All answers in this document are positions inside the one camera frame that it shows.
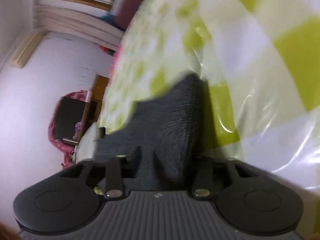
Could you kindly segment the dark grey knitted pants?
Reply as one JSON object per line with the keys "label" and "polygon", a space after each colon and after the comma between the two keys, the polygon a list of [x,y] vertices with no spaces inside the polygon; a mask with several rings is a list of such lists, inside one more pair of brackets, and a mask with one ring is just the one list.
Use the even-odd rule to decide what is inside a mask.
{"label": "dark grey knitted pants", "polygon": [[121,167],[125,193],[185,190],[201,147],[202,89],[189,74],[165,94],[137,102],[124,128],[98,141],[94,162],[128,156]]}

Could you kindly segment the folded grey-green garment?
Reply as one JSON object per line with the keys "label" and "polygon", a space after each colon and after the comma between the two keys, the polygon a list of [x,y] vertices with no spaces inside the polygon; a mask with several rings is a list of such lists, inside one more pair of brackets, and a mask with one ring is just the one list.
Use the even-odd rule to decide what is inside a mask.
{"label": "folded grey-green garment", "polygon": [[83,160],[93,159],[95,150],[100,139],[100,132],[97,122],[94,122],[82,136],[75,153],[75,163]]}

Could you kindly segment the black monitor with pink cover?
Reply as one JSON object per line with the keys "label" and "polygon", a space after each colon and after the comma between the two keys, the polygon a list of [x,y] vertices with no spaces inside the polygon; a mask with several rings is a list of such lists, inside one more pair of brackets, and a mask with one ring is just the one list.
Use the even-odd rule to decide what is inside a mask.
{"label": "black monitor with pink cover", "polygon": [[86,106],[87,91],[71,92],[58,101],[48,126],[48,140],[63,154],[62,167],[73,165],[72,156],[75,146],[64,139],[76,141],[83,127],[82,116]]}

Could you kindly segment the wooden side cabinet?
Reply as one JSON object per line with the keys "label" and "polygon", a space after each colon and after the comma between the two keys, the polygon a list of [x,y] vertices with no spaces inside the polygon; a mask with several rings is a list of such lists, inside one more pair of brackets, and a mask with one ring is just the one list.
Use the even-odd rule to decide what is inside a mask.
{"label": "wooden side cabinet", "polygon": [[98,120],[105,89],[109,83],[109,78],[96,74],[92,88],[87,92],[86,105],[82,115],[82,126],[78,131],[78,136],[75,139],[63,138],[63,142],[76,146],[79,144],[82,136],[89,127]]}

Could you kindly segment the beige curtain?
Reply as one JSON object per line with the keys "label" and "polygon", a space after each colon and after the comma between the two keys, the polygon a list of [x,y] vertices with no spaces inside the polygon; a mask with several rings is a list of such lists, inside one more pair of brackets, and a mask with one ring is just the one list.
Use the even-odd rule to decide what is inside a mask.
{"label": "beige curtain", "polygon": [[124,32],[94,16],[76,10],[39,5],[33,8],[37,29],[74,35],[116,51]]}

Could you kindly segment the green checkered plastic sheet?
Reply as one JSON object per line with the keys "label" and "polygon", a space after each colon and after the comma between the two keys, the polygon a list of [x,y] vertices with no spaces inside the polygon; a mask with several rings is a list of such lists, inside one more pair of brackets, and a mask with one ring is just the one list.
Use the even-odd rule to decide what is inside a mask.
{"label": "green checkered plastic sheet", "polygon": [[319,192],[319,0],[145,0],[121,42],[99,123],[185,72],[207,81],[206,152]]}

